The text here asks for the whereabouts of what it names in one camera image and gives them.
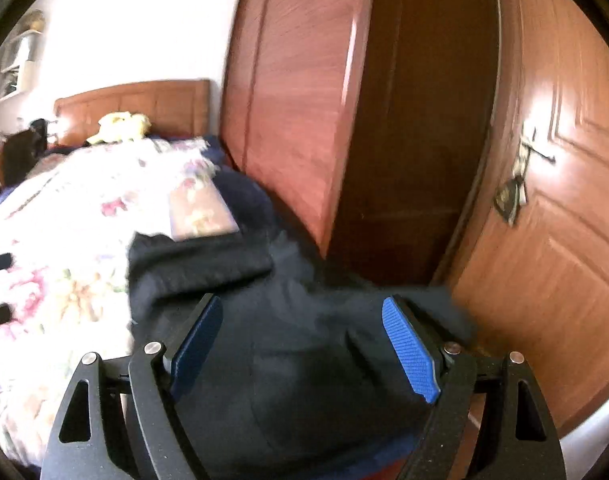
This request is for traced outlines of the black trench coat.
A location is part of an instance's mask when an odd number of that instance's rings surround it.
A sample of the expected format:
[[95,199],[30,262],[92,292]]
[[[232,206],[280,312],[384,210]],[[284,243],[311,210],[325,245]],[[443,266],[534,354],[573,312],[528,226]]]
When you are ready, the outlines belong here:
[[223,322],[176,411],[215,479],[361,479],[416,445],[429,405],[382,322],[389,289],[331,287],[285,233],[137,235],[132,333],[169,340],[206,294]]

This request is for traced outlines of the floral bed blanket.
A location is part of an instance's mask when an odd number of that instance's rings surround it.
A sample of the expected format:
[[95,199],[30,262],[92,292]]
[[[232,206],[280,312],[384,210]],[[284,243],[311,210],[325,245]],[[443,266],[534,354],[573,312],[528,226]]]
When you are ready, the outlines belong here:
[[133,347],[128,252],[136,234],[224,234],[236,222],[213,185],[214,139],[142,140],[41,160],[0,203],[0,447],[42,463],[58,405],[81,356]]

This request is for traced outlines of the wooden room door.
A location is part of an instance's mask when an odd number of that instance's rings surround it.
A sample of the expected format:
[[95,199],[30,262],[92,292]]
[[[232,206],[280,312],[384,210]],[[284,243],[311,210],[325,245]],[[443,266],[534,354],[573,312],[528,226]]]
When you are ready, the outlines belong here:
[[[574,0],[499,0],[490,148],[448,282],[490,356],[520,351],[569,434],[609,399],[609,47]],[[528,204],[515,226],[493,194],[523,133]]]

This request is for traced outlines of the navy bed sheet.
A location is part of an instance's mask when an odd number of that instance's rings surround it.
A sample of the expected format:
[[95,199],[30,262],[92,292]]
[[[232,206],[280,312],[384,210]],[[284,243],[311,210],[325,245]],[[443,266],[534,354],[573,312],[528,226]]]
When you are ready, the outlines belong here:
[[305,230],[212,139],[144,139],[51,152],[0,202],[6,270],[122,280],[137,235],[174,242],[283,231],[320,260]]

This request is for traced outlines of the yellow plush toy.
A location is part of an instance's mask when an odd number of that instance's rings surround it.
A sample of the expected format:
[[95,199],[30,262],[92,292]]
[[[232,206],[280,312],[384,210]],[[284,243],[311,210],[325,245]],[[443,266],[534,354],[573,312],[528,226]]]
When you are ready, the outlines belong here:
[[144,114],[130,112],[109,113],[98,121],[98,131],[86,139],[88,144],[115,144],[140,141],[152,128],[149,118]]

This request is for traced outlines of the wooden bed headboard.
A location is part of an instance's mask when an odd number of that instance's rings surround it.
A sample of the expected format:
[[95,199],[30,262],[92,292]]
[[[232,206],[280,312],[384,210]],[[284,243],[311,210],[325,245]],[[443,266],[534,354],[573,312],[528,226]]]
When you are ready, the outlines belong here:
[[59,98],[54,103],[58,143],[80,146],[98,133],[109,113],[143,114],[150,132],[167,139],[205,136],[209,131],[211,84],[207,79],[155,80],[118,84]]

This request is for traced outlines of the wooden louvered wardrobe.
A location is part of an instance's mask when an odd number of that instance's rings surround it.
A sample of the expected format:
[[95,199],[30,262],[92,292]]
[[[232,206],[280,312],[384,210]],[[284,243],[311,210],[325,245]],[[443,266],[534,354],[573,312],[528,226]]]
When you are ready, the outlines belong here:
[[438,281],[487,145],[498,0],[238,0],[220,136],[332,266]]

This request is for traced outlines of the white wall shelf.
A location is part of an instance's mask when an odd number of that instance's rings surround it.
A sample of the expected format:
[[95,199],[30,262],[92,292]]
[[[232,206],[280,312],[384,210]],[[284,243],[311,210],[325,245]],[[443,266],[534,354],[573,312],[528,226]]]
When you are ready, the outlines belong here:
[[35,9],[24,14],[0,47],[0,102],[30,91],[46,29],[46,17]]

